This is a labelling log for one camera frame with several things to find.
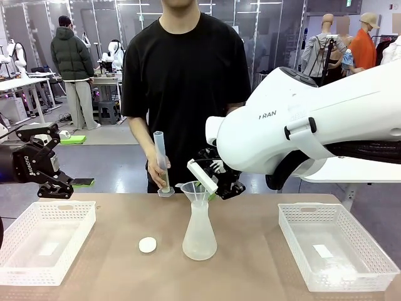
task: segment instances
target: white table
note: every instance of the white table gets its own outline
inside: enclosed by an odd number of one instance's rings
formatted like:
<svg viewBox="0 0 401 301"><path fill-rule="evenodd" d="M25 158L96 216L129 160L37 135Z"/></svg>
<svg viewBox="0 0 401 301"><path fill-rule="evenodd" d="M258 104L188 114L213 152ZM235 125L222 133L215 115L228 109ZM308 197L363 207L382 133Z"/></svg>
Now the white table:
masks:
<svg viewBox="0 0 401 301"><path fill-rule="evenodd" d="M51 77L54 75L53 72L34 72L34 73L27 73L29 77Z"/></svg>
<svg viewBox="0 0 401 301"><path fill-rule="evenodd" d="M50 98L51 102L53 103L53 108L49 108L49 110L54 110L56 108L59 108L60 106L56 106L55 104L55 98L50 89L49 78L15 78L13 80L5 80L3 82L0 82L0 92L11 91L11 93L13 93L15 97L15 89L22 88L24 90L25 97L27 97L28 100L30 100L28 90L31 89L33 91L33 98L36 103L36 108L38 109L40 121L41 123L45 123L42 108L39 102L38 91L36 90L35 86L36 83L41 83L41 82L47 82L49 85ZM33 107L31 102L28 101L27 103L29 110L33 112Z"/></svg>
<svg viewBox="0 0 401 301"><path fill-rule="evenodd" d="M351 210L361 183L401 183L401 165L349 157L332 157L316 173L300 177L312 183L347 183L343 205Z"/></svg>

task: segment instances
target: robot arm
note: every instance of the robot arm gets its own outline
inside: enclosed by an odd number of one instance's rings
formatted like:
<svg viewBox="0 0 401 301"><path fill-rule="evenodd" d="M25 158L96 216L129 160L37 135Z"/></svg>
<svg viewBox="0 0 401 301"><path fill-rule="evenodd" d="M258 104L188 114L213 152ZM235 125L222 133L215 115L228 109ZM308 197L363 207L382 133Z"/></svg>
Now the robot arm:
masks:
<svg viewBox="0 0 401 301"><path fill-rule="evenodd" d="M11 39L8 42L8 45L7 45L7 56L0 55L0 63L2 63L2 64L10 63L11 62L11 58L12 58L13 53L14 53L14 50L15 50L15 42L14 42L13 39Z"/></svg>
<svg viewBox="0 0 401 301"><path fill-rule="evenodd" d="M0 141L7 136L6 129ZM0 184L35 182L41 198L69 199L74 192L72 179L60 170L53 148L60 142L56 123L24 125L16 131L21 142L0 144ZM35 135L49 135L44 145Z"/></svg>
<svg viewBox="0 0 401 301"><path fill-rule="evenodd" d="M321 88L302 73L278 68L246 106L208 119L206 137L215 156L190 161L188 168L210 192L228 195L241 187L239 171L265 174L269 188L281 189L290 175L316 171L315 163L333 156L400 164L400 68L401 60ZM224 173L238 177L227 182Z"/></svg>
<svg viewBox="0 0 401 301"><path fill-rule="evenodd" d="M0 55L0 63L10 63L13 55L16 55L16 61L14 62L17 66L21 77L26 77L26 59L25 59L25 51L24 46L21 43L15 43L13 39L11 39L7 45L7 53L8 56Z"/></svg>
<svg viewBox="0 0 401 301"><path fill-rule="evenodd" d="M21 77L26 77L26 60L25 60L25 51L24 51L24 47L20 44L20 43L16 43L15 45L15 53L16 53L16 57L17 60L14 62L15 65L17 66Z"/></svg>
<svg viewBox="0 0 401 301"><path fill-rule="evenodd" d="M112 40L108 45L108 53L102 54L102 61L105 63L113 63L113 69L120 71L123 65L124 52L119 40Z"/></svg>

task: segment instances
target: plastic basket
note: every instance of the plastic basket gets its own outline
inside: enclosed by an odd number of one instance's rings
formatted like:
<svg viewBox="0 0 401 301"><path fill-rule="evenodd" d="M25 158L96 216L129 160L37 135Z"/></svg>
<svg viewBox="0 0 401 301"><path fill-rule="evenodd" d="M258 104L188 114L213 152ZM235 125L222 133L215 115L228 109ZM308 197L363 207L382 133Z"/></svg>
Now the plastic basket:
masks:
<svg viewBox="0 0 401 301"><path fill-rule="evenodd" d="M400 273L341 204L279 204L279 225L310 292L381 292Z"/></svg>
<svg viewBox="0 0 401 301"><path fill-rule="evenodd" d="M31 204L4 232L0 285L60 285L96 221L95 204Z"/></svg>

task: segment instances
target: ceiling light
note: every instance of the ceiling light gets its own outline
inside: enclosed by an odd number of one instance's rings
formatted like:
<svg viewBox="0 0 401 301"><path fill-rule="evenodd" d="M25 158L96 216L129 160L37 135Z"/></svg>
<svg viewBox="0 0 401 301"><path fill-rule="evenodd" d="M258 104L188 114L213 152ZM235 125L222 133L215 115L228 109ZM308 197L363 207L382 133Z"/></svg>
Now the ceiling light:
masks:
<svg viewBox="0 0 401 301"><path fill-rule="evenodd" d="M137 3L118 3L118 5L149 5L149 4L137 4Z"/></svg>
<svg viewBox="0 0 401 301"><path fill-rule="evenodd" d="M124 2L124 1L131 1L131 0L117 0L118 2ZM150 5L149 3L126 3L122 5L136 5L136 6L148 6Z"/></svg>
<svg viewBox="0 0 401 301"><path fill-rule="evenodd" d="M163 14L163 13L137 13L137 14Z"/></svg>
<svg viewBox="0 0 401 301"><path fill-rule="evenodd" d="M251 5L258 5L258 4L281 4L282 2L259 2L259 3L251 3Z"/></svg>

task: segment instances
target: floor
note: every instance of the floor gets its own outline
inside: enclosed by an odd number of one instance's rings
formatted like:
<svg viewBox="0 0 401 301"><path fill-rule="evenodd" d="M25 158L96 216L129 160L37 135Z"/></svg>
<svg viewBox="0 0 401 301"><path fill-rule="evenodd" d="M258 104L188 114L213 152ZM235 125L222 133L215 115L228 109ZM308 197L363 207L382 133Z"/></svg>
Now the floor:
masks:
<svg viewBox="0 0 401 301"><path fill-rule="evenodd" d="M145 193L147 187L145 156L139 145L59 145L55 149L61 170L71 177L94 177L95 185L81 193ZM246 193L274 193L266 187L263 175L242 174ZM36 201L37 184L0 186L0 213L19 216ZM328 193L344 197L344 185L312 184L290 178L284 193ZM401 185L363 186L357 194L352 213L401 267ZM5 227L13 220L3 219Z"/></svg>
<svg viewBox="0 0 401 301"><path fill-rule="evenodd" d="M68 106L66 104L66 99L64 98L63 104L60 108L56 110L50 111L44 115L44 120L46 122L57 122L63 115L69 112ZM34 119L30 119L25 124L30 124L32 122L40 123L39 117ZM70 123L61 122L59 123L59 127L62 130L67 130L68 132L72 132L74 130L74 126L70 125ZM135 140L133 135L131 134L130 128L128 126L127 120L125 120L120 125L102 125L99 129L96 130L79 130L75 132L75 135L85 135L86 141L85 145L135 145L138 142Z"/></svg>

